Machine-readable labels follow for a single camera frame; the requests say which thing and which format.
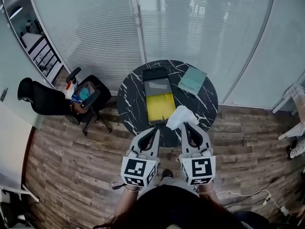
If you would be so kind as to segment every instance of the white marker cube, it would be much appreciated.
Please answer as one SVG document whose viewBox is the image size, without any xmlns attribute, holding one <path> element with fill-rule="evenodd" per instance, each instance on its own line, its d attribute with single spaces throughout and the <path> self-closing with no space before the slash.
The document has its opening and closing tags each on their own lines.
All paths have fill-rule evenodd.
<svg viewBox="0 0 305 229">
<path fill-rule="evenodd" d="M 155 160 L 123 157 L 121 177 L 126 184 L 147 187 L 157 173 L 157 166 Z"/>
<path fill-rule="evenodd" d="M 211 183 L 216 173 L 215 156 L 182 158 L 180 169 L 188 185 Z"/>
</svg>

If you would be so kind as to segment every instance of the white chair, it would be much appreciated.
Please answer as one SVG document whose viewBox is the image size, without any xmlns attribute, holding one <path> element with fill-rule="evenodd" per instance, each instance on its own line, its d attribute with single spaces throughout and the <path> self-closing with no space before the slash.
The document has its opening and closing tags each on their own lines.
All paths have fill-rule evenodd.
<svg viewBox="0 0 305 229">
<path fill-rule="evenodd" d="M 292 136 L 302 136 L 305 133 L 305 88 L 298 85 L 293 84 L 284 94 L 282 100 L 279 104 L 272 110 L 272 113 L 276 113 L 280 108 L 282 108 L 289 99 L 292 98 L 296 105 L 296 110 L 292 112 L 294 115 L 296 112 L 299 113 L 300 123 L 295 127 L 287 131 L 278 137 L 278 140 L 282 140 L 286 137 Z"/>
</svg>

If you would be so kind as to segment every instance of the white tissue paper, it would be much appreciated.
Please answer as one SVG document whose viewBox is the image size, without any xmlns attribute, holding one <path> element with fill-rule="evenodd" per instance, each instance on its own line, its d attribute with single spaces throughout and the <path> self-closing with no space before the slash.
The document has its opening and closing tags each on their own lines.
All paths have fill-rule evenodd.
<svg viewBox="0 0 305 229">
<path fill-rule="evenodd" d="M 192 110 L 189 110 L 187 107 L 180 105 L 176 108 L 171 117 L 169 117 L 166 126 L 171 130 L 174 130 L 181 128 L 183 122 L 189 122 L 195 125 L 199 124 L 199 121 L 197 120 Z"/>
</svg>

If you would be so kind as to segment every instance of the brown baseboard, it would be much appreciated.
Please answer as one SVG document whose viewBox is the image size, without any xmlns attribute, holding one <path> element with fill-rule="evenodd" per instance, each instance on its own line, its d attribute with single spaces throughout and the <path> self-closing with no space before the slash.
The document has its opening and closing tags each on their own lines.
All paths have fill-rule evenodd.
<svg viewBox="0 0 305 229">
<path fill-rule="evenodd" d="M 29 139 L 27 142 L 27 146 L 25 148 L 23 164 L 22 164 L 22 173 L 21 173 L 21 185 L 23 185 L 25 183 L 25 172 L 27 169 L 30 147 L 31 147 L 31 144 L 33 141 L 35 130 L 36 130 L 36 128 L 32 126 L 32 129 L 30 130 L 30 135 L 29 135 Z"/>
</svg>

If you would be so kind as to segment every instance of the black marble table top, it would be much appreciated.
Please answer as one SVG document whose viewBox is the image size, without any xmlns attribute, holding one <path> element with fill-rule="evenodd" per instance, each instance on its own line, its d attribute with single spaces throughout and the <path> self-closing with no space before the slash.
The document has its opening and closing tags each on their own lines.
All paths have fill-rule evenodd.
<svg viewBox="0 0 305 229">
<path fill-rule="evenodd" d="M 144 85 L 142 82 L 142 70 L 157 67 L 166 67 L 170 79 L 173 98 L 176 107 L 184 105 L 192 110 L 199 126 L 207 131 L 213 124 L 218 109 L 218 99 L 215 88 L 210 79 L 206 77 L 198 96 L 194 96 L 178 88 L 178 83 L 184 73 L 189 68 L 189 64 L 174 60 L 158 60 L 144 64 L 132 71 L 120 86 L 117 107 L 121 120 L 126 128 L 133 134 L 151 128 L 160 129 L 160 146 L 175 147 L 181 145 L 180 129 L 171 130 L 166 127 L 166 123 L 150 125 L 148 123 L 148 114 L 146 107 L 146 98 L 144 94 Z"/>
</svg>

